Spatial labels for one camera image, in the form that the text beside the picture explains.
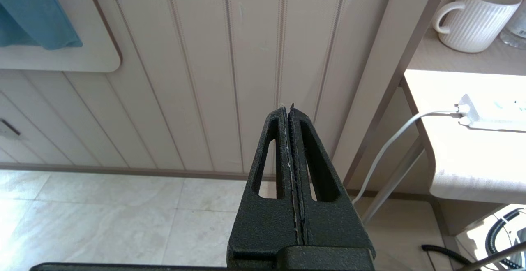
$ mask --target white charging cable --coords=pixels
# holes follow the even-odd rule
[[[378,154],[376,155],[376,158],[374,159],[374,161],[372,162],[372,165],[371,165],[371,168],[369,169],[369,172],[367,172],[367,175],[365,177],[365,180],[363,181],[363,185],[360,189],[360,192],[358,193],[358,195],[353,199],[353,204],[355,204],[358,200],[360,200],[360,198],[362,197],[363,195],[363,192],[365,192],[365,189],[367,187],[367,183],[369,183],[369,180],[371,179],[371,176],[372,176],[372,173],[374,172],[374,170],[376,169],[376,165],[378,165],[378,162],[380,162],[380,159],[382,158],[383,156],[383,153],[385,153],[385,151],[387,150],[387,148],[389,148],[389,146],[400,136],[402,135],[402,133],[404,133],[406,131],[407,128],[409,128],[409,126],[411,124],[413,124],[416,120],[418,120],[419,118],[422,118],[424,116],[428,116],[428,115],[433,115],[433,114],[456,114],[456,113],[459,113],[459,112],[465,112],[466,110],[463,110],[464,106],[456,106],[454,109],[449,109],[449,110],[436,110],[436,111],[429,111],[429,112],[421,112],[421,113],[418,113],[417,115],[414,115],[411,119],[409,119],[409,121],[407,121],[391,138],[389,138],[389,140],[383,145],[383,147],[380,149],[380,151],[378,152]]]

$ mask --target mug handle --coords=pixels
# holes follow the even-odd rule
[[[448,33],[451,33],[451,29],[449,27],[441,27],[440,26],[440,20],[442,20],[442,18],[447,13],[449,13],[449,12],[455,10],[455,9],[463,10],[465,8],[466,8],[466,4],[464,2],[451,2],[449,4],[445,4],[443,7],[441,7],[434,14],[434,17],[433,17],[433,28],[434,28],[434,30],[436,30],[438,33],[444,33],[446,35]]]

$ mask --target white ceramic mug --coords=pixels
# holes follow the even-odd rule
[[[433,28],[449,48],[476,53],[488,48],[522,0],[456,0],[436,11]],[[440,20],[448,13],[443,26]]]

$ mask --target vertical groove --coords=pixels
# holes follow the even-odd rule
[[[20,108],[18,108],[18,106],[17,106],[13,101],[11,101],[11,99],[10,99],[10,98],[9,98],[4,92],[0,91],[0,94],[4,95],[5,99],[6,99],[10,104],[12,104],[12,105],[16,108],[16,110],[17,110],[21,115],[23,115],[24,118],[26,118],[26,120],[27,120],[31,125],[33,125],[34,128],[35,128],[36,130],[38,130],[38,132],[40,132],[40,133],[42,134],[43,137],[45,137],[45,138],[46,138],[46,139],[47,139],[47,140],[48,140],[53,146],[55,146],[55,148],[57,148],[57,151],[59,151],[59,152],[60,152],[60,153],[61,153],[61,154],[62,154],[62,155],[63,155],[63,156],[64,156],[64,157],[65,157],[65,158],[71,163],[71,164],[74,165],[73,161],[71,161],[71,159],[69,159],[69,158],[67,157],[67,155],[64,154],[64,152],[63,152],[60,148],[58,148],[58,146],[55,145],[55,143],[54,143],[50,138],[48,138],[47,135],[46,135],[45,133],[43,133],[42,130],[40,130],[40,128],[38,128],[38,126],[37,126],[36,124],[34,124],[34,123],[30,120],[30,118],[28,118],[28,116],[26,116],[26,114],[24,114],[24,112],[22,112],[22,111],[20,110]],[[45,160],[44,160],[40,155],[38,155],[35,151],[33,151],[30,147],[28,147],[23,141],[21,141],[21,143],[22,143],[22,145],[24,145],[26,148],[28,148],[28,150],[31,151],[31,152],[32,152],[32,153],[33,153],[38,159],[41,159],[41,161],[42,161],[44,164],[48,164],[47,162],[45,162]]]
[[[49,108],[51,108],[51,110],[55,113],[55,115],[60,119],[60,121],[62,121],[62,123],[64,123],[64,125],[66,125],[66,127],[70,130],[70,132],[75,136],[75,138],[77,138],[77,140],[80,142],[80,144],[86,149],[86,151],[88,151],[89,155],[95,160],[95,162],[97,162],[100,166],[103,166],[100,161],[97,159],[97,157],[93,154],[93,152],[84,144],[83,140],[81,138],[79,138],[79,136],[77,135],[77,133],[75,132],[75,130],[73,130],[73,128],[71,128],[71,126],[66,122],[66,120],[64,120],[64,118],[62,118],[62,116],[59,114],[59,112],[55,109],[55,107],[53,106],[53,104],[51,104],[51,102],[49,102],[49,100],[47,100],[47,98],[45,97],[45,95],[43,95],[43,93],[38,90],[38,88],[32,83],[31,79],[28,78],[28,76],[22,72],[22,76],[24,76],[24,78],[28,81],[28,83],[31,85],[31,87],[33,87],[33,89],[35,90],[36,93],[38,93],[38,95],[40,95],[42,97],[42,100],[49,106]]]
[[[336,6],[336,13],[334,16],[334,20],[332,22],[332,30],[329,40],[329,45],[327,46],[327,54],[325,56],[325,63],[323,65],[323,73],[321,76],[321,83],[320,88],[318,89],[318,98],[316,101],[316,108],[314,109],[314,116],[312,118],[312,124],[316,124],[316,118],[318,117],[318,110],[320,107],[321,102],[321,95],[323,94],[323,87],[325,86],[325,80],[327,80],[327,69],[329,68],[329,61],[332,54],[332,49],[334,48],[334,42],[336,38],[336,31],[338,29],[338,23],[340,22],[340,16],[341,16],[341,10],[343,7],[344,0],[338,0],[338,4]]]
[[[13,161],[15,161],[17,163],[20,163],[10,153],[8,153],[6,150],[2,149],[2,147],[0,147],[0,151],[4,152],[9,158],[13,159]]]
[[[93,114],[92,110],[90,109],[90,107],[88,106],[88,104],[86,104],[86,101],[84,101],[84,98],[82,98],[82,96],[80,95],[80,93],[77,91],[77,88],[75,88],[75,86],[73,85],[73,83],[71,83],[71,81],[69,80],[67,74],[65,74],[63,71],[61,71],[62,75],[64,76],[64,78],[66,78],[67,82],[69,83],[69,85],[73,88],[73,90],[75,91],[75,93],[77,93],[77,96],[79,97],[79,99],[81,99],[82,103],[84,104],[84,106],[86,107],[86,109],[88,110],[88,112],[90,112],[90,114],[92,115],[93,119],[97,122],[97,124],[99,125],[100,129],[102,130],[102,132],[104,132],[104,134],[106,135],[106,137],[108,138],[109,142],[111,142],[111,144],[113,145],[113,147],[115,148],[115,151],[117,151],[117,153],[119,153],[120,155],[120,158],[124,161],[124,164],[126,164],[126,166],[130,167],[130,165],[128,164],[128,162],[126,162],[126,159],[124,159],[124,157],[122,156],[122,154],[120,153],[119,149],[117,148],[117,146],[115,145],[115,143],[113,142],[113,140],[111,140],[111,138],[109,137],[109,135],[107,134],[107,132],[104,130],[104,128],[102,127],[102,125],[100,124],[100,122],[98,121],[97,117],[95,117],[95,115]]]
[[[154,160],[154,157],[152,157],[152,153],[150,152],[150,149],[148,149],[148,146],[145,144],[144,142],[144,139],[143,139],[143,136],[141,136],[141,133],[139,133],[139,130],[137,130],[137,127],[135,126],[135,123],[133,122],[133,120],[130,118],[130,115],[128,113],[128,110],[126,110],[126,107],[124,106],[124,104],[122,103],[122,100],[120,100],[120,97],[119,95],[117,95],[117,91],[115,91],[115,88],[113,88],[113,84],[111,84],[111,82],[109,81],[109,78],[106,74],[103,74],[104,75],[104,78],[106,78],[106,81],[109,85],[109,87],[111,88],[111,91],[113,92],[113,94],[115,94],[115,97],[117,98],[117,101],[119,102],[120,106],[122,107],[122,109],[124,110],[124,113],[126,114],[126,118],[128,118],[128,120],[130,121],[131,125],[133,126],[133,129],[135,130],[135,132],[137,133],[137,136],[139,137],[139,140],[141,140],[141,143],[143,144],[143,147],[144,149],[146,150],[146,152],[148,153],[148,156],[150,157],[150,160],[152,161],[152,163],[154,164],[155,168],[158,168],[157,166],[157,163],[155,162]]]
[[[278,50],[276,50],[276,85],[275,85],[275,98],[274,105],[278,108],[280,95],[281,95],[281,79],[283,70],[283,55],[285,45],[285,28],[287,23],[287,1],[279,0],[278,3]]]
[[[239,116],[239,104],[238,104],[238,97],[237,97],[237,83],[235,78],[235,56],[234,56],[234,44],[233,44],[233,31],[232,31],[232,15],[231,15],[231,0],[223,0],[223,4],[225,5],[225,20],[227,22],[227,35],[228,35],[228,44],[229,44],[229,50],[230,50],[230,62],[231,62],[231,69],[232,69],[232,82],[233,82],[233,96],[234,96],[234,103],[235,103],[235,115],[237,117],[237,135],[238,135],[238,141],[239,141],[239,152],[241,154],[241,170],[242,172],[245,172],[245,166],[243,163],[243,146],[241,141],[241,119]]]
[[[157,98],[157,94],[155,92],[155,89],[154,89],[154,87],[152,85],[152,82],[150,81],[150,75],[148,75],[148,71],[146,70],[146,67],[144,66],[143,58],[141,57],[141,54],[139,53],[139,49],[137,48],[137,44],[135,43],[135,39],[133,37],[132,30],[129,27],[128,20],[127,20],[126,16],[124,15],[124,11],[122,10],[122,7],[120,5],[119,0],[114,0],[114,1],[115,1],[115,4],[117,5],[117,8],[119,10],[120,17],[122,18],[122,21],[124,22],[124,26],[126,27],[126,31],[128,32],[128,35],[130,36],[131,44],[133,45],[135,53],[137,54],[137,58],[139,59],[139,62],[141,63],[141,67],[143,69],[144,75],[146,76],[146,80],[148,81],[148,85],[150,86],[150,89],[152,90],[152,93],[153,93],[154,98],[155,98],[155,102],[157,103],[157,106],[159,107],[159,111],[161,113],[161,116],[163,116],[164,123],[166,125],[166,128],[168,129],[169,134],[170,134],[171,140],[173,142],[173,146],[175,147],[175,151],[176,151],[179,159],[181,160],[182,168],[184,170],[186,170],[185,163],[183,162],[183,160],[181,158],[181,154],[179,153],[179,149],[177,148],[177,144],[175,142],[175,139],[173,138],[173,133],[171,132],[170,125],[168,124],[168,121],[166,120],[166,116],[164,115],[163,108],[161,107],[161,105],[159,103],[159,99]],[[145,148],[148,150],[148,153],[150,153],[150,150],[148,149],[148,147],[146,146],[144,141],[143,141],[143,144],[145,145]],[[152,161],[154,162],[155,166],[157,167],[157,163],[155,162],[155,159],[153,157],[152,157]]]
[[[173,29],[177,33],[179,46],[181,48],[182,57],[183,57],[183,59],[185,61],[186,74],[188,75],[188,80],[190,81],[192,96],[194,97],[194,102],[195,102],[196,108],[197,108],[197,114],[199,115],[199,123],[201,125],[201,130],[203,132],[203,135],[205,136],[205,143],[206,143],[206,148],[208,150],[208,157],[210,157],[210,163],[212,164],[212,170],[216,171],[216,168],[215,168],[215,165],[214,165],[214,161],[212,160],[212,152],[210,151],[210,144],[209,144],[209,140],[208,140],[208,134],[206,132],[205,125],[203,123],[204,122],[203,121],[203,112],[201,111],[201,105],[199,104],[199,100],[198,100],[198,97],[197,97],[197,90],[196,90],[195,82],[194,82],[194,79],[193,79],[193,76],[192,76],[192,71],[191,71],[191,67],[190,67],[190,61],[188,59],[188,54],[187,54],[187,51],[186,51],[185,37],[184,37],[184,33],[182,31],[181,19],[179,18],[179,13],[178,13],[178,10],[177,10],[177,2],[175,0],[168,0],[168,1],[169,1],[169,4],[170,4],[170,7],[171,7],[171,15],[172,15],[172,18],[173,18],[172,19]]]

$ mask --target plastic water bottle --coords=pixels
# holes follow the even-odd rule
[[[500,39],[515,48],[526,50],[526,1],[523,1],[515,14],[500,33]]]

